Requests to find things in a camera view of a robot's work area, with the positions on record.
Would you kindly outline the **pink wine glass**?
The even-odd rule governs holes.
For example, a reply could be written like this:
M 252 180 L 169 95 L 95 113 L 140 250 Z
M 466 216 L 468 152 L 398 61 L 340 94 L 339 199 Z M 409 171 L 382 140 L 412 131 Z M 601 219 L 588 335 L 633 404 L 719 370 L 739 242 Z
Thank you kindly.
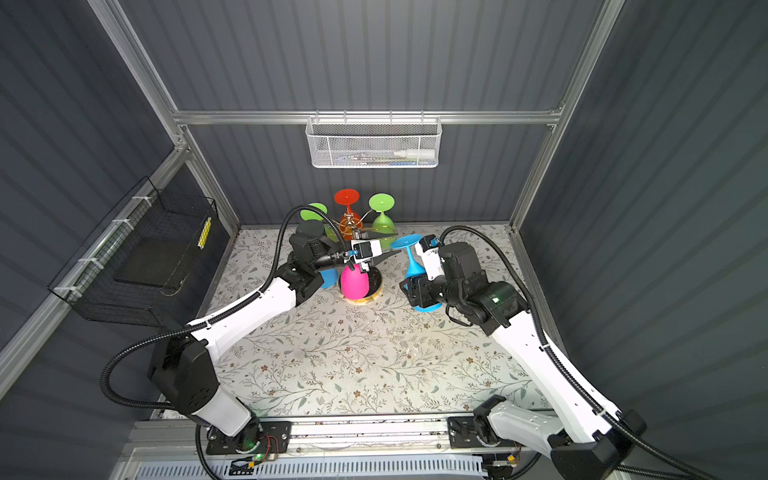
M 340 289 L 347 300 L 357 301 L 368 296 L 369 274 L 360 269 L 358 264 L 344 267 L 340 274 Z

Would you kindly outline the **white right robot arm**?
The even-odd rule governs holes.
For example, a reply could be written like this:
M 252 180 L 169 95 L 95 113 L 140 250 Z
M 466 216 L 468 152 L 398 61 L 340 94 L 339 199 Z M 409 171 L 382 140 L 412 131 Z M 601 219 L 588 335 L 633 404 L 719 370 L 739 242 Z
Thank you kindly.
M 554 410 L 539 414 L 494 395 L 473 412 L 485 446 L 514 441 L 549 458 L 565 479 L 605 479 L 629 456 L 633 443 L 612 420 L 640 435 L 642 418 L 622 414 L 585 379 L 537 327 L 533 306 L 509 283 L 489 281 L 474 248 L 408 235 L 392 243 L 409 258 L 400 289 L 417 311 L 456 310 L 455 323 L 477 326 L 523 367 Z

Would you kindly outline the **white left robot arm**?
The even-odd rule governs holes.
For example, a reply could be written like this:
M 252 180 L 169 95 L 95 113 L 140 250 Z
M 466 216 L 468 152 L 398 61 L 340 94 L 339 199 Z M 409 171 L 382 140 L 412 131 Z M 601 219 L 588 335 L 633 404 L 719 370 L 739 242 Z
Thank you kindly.
M 195 330 L 157 342 L 150 381 L 170 407 L 221 434 L 236 438 L 258 427 L 256 414 L 221 386 L 215 365 L 234 344 L 276 316 L 307 301 L 323 284 L 322 273 L 351 272 L 392 256 L 381 246 L 392 233 L 364 232 L 351 245 L 333 242 L 317 220 L 305 221 L 289 237 L 292 251 L 272 280 L 251 294 L 188 323 Z

